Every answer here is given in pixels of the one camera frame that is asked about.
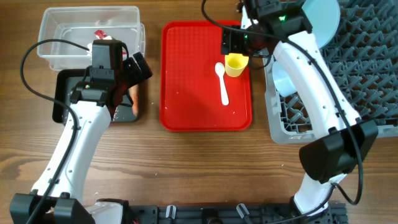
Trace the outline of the white rice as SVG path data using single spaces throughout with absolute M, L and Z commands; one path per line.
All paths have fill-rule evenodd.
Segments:
M 112 118 L 112 122 L 121 122 L 124 119 L 124 110 L 122 106 L 118 106 Z

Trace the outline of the light blue bowl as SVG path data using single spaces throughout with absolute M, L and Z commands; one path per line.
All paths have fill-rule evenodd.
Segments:
M 272 77 L 275 88 L 281 96 L 287 97 L 297 92 L 297 89 L 291 81 L 289 74 L 278 61 L 273 63 Z

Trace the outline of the yellow plastic cup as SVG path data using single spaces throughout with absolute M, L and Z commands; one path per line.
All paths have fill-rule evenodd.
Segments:
M 243 54 L 230 53 L 224 56 L 226 74 L 230 77 L 238 77 L 248 65 L 249 57 Z

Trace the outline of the white tissue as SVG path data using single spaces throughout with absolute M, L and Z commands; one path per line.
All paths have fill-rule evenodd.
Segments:
M 89 43 L 89 44 L 87 45 L 87 48 L 88 48 L 88 53 L 89 53 L 89 54 L 92 53 L 93 44 L 92 44 L 92 43 Z

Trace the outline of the white plastic spoon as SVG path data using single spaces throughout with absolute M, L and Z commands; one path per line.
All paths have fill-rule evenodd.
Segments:
M 224 83 L 224 74 L 225 74 L 225 68 L 224 65 L 221 62 L 217 62 L 215 65 L 215 72 L 219 78 L 220 81 L 220 94 L 221 94 L 221 102 L 224 106 L 229 105 L 229 98 L 228 98 L 228 93 L 226 91 L 226 86 Z

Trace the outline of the red snack wrapper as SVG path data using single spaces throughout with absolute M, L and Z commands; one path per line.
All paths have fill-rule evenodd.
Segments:
M 95 31 L 95 36 L 100 39 L 103 40 L 104 38 L 106 38 L 108 35 L 103 31 L 103 30 L 97 30 Z

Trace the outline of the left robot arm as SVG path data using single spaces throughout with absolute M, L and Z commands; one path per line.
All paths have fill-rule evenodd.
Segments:
M 101 199 L 82 205 L 86 175 L 103 133 L 128 89 L 152 76 L 141 52 L 129 55 L 120 40 L 94 40 L 92 64 L 70 92 L 68 120 L 46 169 L 28 194 L 10 204 L 14 223 L 134 223 L 129 202 Z

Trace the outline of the orange carrot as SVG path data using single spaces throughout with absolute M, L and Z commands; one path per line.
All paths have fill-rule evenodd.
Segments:
M 135 116 L 139 115 L 139 85 L 134 85 L 129 89 L 129 96 L 132 99 L 132 112 Z

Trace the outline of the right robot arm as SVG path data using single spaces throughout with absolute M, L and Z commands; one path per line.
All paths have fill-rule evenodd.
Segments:
M 293 197 L 305 217 L 323 213 L 340 182 L 363 161 L 378 135 L 372 120 L 364 121 L 350 105 L 326 65 L 321 48 L 340 21 L 337 0 L 305 1 L 282 7 L 280 1 L 240 1 L 240 26 L 223 27 L 221 52 L 252 56 L 262 50 L 274 59 L 281 95 L 298 93 L 310 118 L 315 140 L 302 147 L 305 176 Z

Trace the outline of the light blue plate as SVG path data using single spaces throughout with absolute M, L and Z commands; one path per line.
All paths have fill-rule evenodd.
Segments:
M 306 0 L 302 9 L 312 25 L 319 48 L 326 46 L 336 34 L 340 23 L 340 5 L 337 0 Z

